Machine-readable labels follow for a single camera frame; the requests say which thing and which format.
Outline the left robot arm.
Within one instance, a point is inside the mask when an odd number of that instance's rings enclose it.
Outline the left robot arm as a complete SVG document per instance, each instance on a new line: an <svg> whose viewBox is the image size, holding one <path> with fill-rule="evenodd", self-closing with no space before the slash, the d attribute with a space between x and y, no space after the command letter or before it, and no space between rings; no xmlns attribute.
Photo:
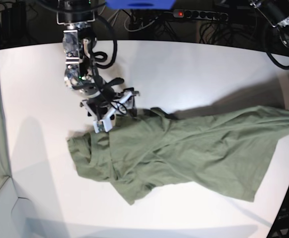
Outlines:
<svg viewBox="0 0 289 238"><path fill-rule="evenodd" d="M282 44L289 49L289 0L250 0L249 4L267 21L263 26L261 38L267 56L275 66L289 70L289 65L279 63L268 47L268 32L276 29Z"/></svg>

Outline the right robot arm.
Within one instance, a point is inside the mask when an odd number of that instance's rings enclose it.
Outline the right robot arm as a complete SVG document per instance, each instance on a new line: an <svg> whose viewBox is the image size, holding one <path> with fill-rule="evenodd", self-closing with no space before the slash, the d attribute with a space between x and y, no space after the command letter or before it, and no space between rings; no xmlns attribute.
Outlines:
<svg viewBox="0 0 289 238"><path fill-rule="evenodd" d="M124 79L116 77L105 81L99 70L108 69L116 61L118 41L113 27L107 20L99 16L97 6L88 0L60 0L60 12L57 22L64 25L63 48L66 55L65 84L76 94L82 96L80 107L96 122L112 121L116 115L137 115L134 88L126 88L115 92L114 86L124 84ZM111 59L105 52L96 52L97 37L92 23L101 22L109 31L113 40Z"/></svg>

